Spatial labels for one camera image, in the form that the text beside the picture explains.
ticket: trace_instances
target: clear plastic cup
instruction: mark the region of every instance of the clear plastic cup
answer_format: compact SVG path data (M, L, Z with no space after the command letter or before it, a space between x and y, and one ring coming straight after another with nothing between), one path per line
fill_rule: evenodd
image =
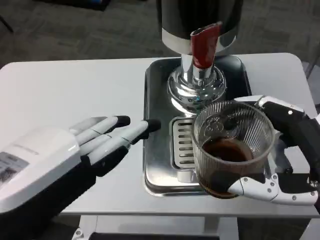
M226 161L204 151L203 145L214 139L236 142L250 160ZM230 177L261 172L274 142L272 123L260 110L237 101L209 105L192 123L194 163L199 184L215 197L235 197L226 191Z

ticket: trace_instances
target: dark liquid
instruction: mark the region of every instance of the dark liquid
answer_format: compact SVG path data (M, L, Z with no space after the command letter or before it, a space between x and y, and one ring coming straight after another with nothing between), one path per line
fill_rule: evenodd
M245 162L253 159L250 148L236 139L210 139L202 148L208 154L228 162Z

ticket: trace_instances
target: stainless steel tray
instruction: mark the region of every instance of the stainless steel tray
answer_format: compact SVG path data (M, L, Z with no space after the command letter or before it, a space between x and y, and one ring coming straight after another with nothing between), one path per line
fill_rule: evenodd
M239 58L235 56L218 56L216 66L226 77L226 99L248 96L251 94L246 70ZM161 130L150 135L143 142L143 175L148 191L157 196L185 196L206 194L199 186L194 171L189 145L174 144L176 138L173 132L179 128L175 124L190 122L171 103L167 92L167 80L170 73L180 65L180 58L162 59L153 62L145 74L144 117L159 119ZM174 148L186 147L185 157L174 153ZM180 158L188 158L181 163Z

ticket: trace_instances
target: white robotic hand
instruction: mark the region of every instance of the white robotic hand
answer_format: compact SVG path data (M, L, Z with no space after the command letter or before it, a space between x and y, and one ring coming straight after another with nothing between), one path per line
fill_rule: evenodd
M160 129L128 116L93 117L68 130L40 127L0 152L0 239L33 239L118 165L131 145ZM113 129L127 126L117 134Z
M298 146L310 165L310 174L271 173L268 176L249 174L236 176L230 173L228 192L239 196L284 205L314 205L320 213L320 125L295 105L270 96L256 95L236 98L266 114L287 147Z

